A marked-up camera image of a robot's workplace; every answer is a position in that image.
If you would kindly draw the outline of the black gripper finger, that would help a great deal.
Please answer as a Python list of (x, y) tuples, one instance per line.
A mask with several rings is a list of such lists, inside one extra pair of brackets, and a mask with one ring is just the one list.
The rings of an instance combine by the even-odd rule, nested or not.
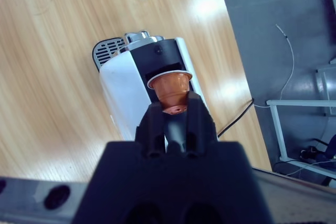
[(187, 95), (186, 153), (204, 155), (212, 142), (217, 142), (214, 120), (201, 96), (190, 91)]
[(164, 123), (161, 103), (151, 103), (135, 132), (135, 142), (141, 145), (143, 156), (165, 154)]

